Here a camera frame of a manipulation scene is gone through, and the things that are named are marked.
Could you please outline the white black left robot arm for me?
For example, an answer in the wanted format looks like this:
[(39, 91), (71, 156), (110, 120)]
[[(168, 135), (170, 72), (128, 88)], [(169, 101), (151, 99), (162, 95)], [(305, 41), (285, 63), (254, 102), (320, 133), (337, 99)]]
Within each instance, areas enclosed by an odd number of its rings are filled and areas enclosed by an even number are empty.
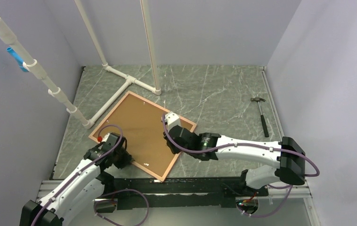
[(127, 139), (106, 134), (89, 149), (76, 169), (55, 189), (38, 201), (29, 200), (22, 208), (21, 226), (67, 226), (83, 208), (98, 197), (107, 198), (116, 190), (114, 177), (105, 170), (122, 169), (132, 162)]

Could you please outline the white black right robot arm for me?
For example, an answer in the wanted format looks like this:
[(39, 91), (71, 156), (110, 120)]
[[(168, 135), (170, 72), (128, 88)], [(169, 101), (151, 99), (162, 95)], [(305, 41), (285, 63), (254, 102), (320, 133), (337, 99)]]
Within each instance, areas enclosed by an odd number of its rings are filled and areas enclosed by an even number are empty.
[(254, 142), (217, 133), (195, 134), (181, 126), (164, 129), (163, 137), (173, 154), (185, 152), (201, 161), (237, 159), (261, 163), (261, 167), (242, 172), (238, 189), (243, 195), (275, 182), (292, 186), (305, 183), (306, 155), (291, 137)]

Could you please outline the pink wooden picture frame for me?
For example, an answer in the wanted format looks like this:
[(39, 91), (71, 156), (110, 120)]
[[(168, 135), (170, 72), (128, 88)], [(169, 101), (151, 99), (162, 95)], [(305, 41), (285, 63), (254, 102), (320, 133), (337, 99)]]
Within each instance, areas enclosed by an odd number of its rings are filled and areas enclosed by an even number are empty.
[(132, 165), (164, 181), (179, 157), (171, 152), (163, 138), (162, 116), (167, 113), (168, 109), (128, 91), (90, 133), (89, 139), (97, 142), (99, 136), (118, 133), (113, 127), (118, 125), (128, 141)]

